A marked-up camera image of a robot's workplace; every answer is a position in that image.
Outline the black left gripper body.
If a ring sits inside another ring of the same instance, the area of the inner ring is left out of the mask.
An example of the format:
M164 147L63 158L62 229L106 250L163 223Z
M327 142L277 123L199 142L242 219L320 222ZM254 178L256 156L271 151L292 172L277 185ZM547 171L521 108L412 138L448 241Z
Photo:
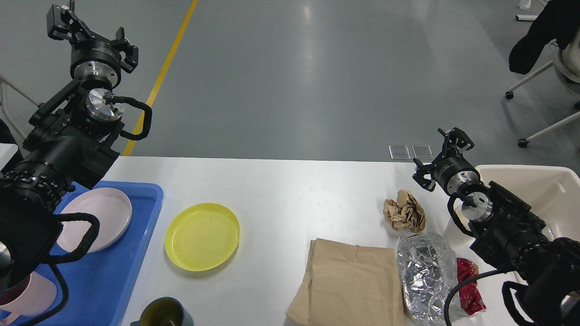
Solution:
M114 89L121 82L121 55L109 43L85 40L71 43L71 78L101 76Z

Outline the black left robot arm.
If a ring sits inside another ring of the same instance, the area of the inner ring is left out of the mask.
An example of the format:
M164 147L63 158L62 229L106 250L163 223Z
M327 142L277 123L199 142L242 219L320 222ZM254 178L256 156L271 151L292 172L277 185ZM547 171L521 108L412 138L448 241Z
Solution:
M71 81L38 105L29 119L33 130L23 141L29 154L1 176L1 293L31 283L47 264L61 287L55 307L34 312L34 326L60 312L70 291L59 264L80 260L97 239L100 222L89 213L55 210L73 183L93 188L118 159L118 137L147 138L153 110L113 90L121 73L138 66L139 49L125 37L91 31L75 14L75 2L53 4L46 15L48 37L71 45Z

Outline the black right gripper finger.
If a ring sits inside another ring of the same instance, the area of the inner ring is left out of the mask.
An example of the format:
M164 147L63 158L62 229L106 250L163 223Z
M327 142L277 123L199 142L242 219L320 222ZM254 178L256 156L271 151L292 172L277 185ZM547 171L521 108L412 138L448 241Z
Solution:
M436 188L436 180L433 179L433 171L436 165L433 163L424 164L417 158L413 158L412 161L415 164L415 173L412 176L412 179L414 179L421 188L433 192Z
M437 159L462 158L464 152L471 150L475 145L466 132L460 128L452 128L450 130L438 128L437 132L444 137L442 150L437 155Z

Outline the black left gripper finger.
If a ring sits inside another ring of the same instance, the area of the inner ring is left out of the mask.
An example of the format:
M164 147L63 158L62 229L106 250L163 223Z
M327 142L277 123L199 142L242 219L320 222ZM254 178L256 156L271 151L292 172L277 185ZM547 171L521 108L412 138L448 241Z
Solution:
M89 27L68 6L52 5L46 15L47 35L53 40L80 43L93 40Z
M108 42L118 53L123 53L124 57L120 59L120 66L126 73L132 73L139 63L139 48L132 45L125 37L124 27L119 27L116 31L116 38Z

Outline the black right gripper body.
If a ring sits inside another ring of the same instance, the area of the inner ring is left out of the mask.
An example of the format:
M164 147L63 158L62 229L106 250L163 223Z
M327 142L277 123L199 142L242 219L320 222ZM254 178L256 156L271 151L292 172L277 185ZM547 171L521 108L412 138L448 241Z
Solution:
M438 158L433 165L433 179L449 196L481 183L480 173L464 157Z

